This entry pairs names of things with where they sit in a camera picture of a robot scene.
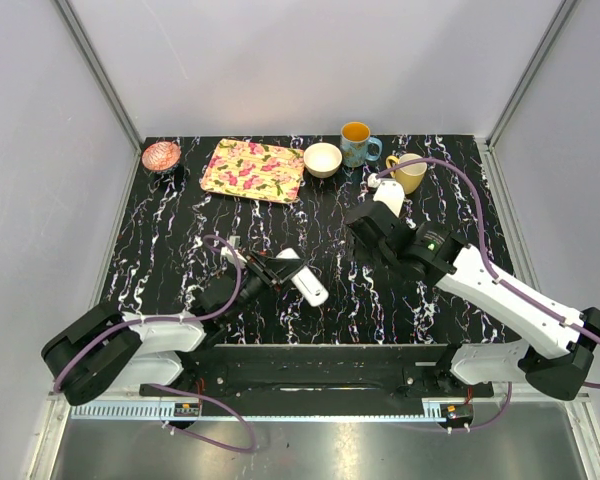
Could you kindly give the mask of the white remote control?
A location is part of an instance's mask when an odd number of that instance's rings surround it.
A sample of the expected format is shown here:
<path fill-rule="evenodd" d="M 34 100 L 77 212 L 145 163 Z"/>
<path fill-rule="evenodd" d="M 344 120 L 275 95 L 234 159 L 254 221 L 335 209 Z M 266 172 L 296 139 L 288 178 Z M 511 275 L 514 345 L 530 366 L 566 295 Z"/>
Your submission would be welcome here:
<path fill-rule="evenodd" d="M 301 259 L 292 248 L 280 251 L 276 257 Z M 311 307 L 321 306 L 328 299 L 329 293 L 326 287 L 309 268 L 307 262 L 305 260 L 303 261 L 305 262 L 305 267 L 287 283 L 292 283 Z"/>

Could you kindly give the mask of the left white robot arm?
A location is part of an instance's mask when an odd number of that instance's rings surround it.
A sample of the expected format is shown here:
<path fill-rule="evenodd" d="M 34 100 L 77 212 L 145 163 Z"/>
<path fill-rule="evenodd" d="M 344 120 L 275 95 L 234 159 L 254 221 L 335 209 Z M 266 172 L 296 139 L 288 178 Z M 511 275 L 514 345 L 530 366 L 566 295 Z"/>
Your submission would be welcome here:
<path fill-rule="evenodd" d="M 268 290 L 291 283 L 313 307 L 328 292 L 291 249 L 268 257 L 223 247 L 234 271 L 212 278 L 194 312 L 142 315 L 100 303 L 57 334 L 41 350 L 54 377 L 54 389 L 72 406 L 86 404 L 108 390 L 163 384 L 175 395 L 193 390 L 195 369 L 187 353 L 207 350 L 227 335 L 229 321 Z"/>

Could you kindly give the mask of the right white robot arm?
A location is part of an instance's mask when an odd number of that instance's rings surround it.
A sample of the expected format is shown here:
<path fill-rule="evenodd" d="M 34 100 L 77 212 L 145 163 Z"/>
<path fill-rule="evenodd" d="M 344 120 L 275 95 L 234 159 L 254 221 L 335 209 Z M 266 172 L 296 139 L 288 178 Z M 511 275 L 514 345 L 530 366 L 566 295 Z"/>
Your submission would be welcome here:
<path fill-rule="evenodd" d="M 525 381 L 570 401 L 584 386 L 600 335 L 600 310 L 561 305 L 483 258 L 444 226 L 416 229 L 384 203 L 368 200 L 346 214 L 356 248 L 402 280 L 421 282 L 476 306 L 519 336 L 512 343 L 451 346 L 438 362 L 436 387 L 448 396 L 483 382 Z"/>

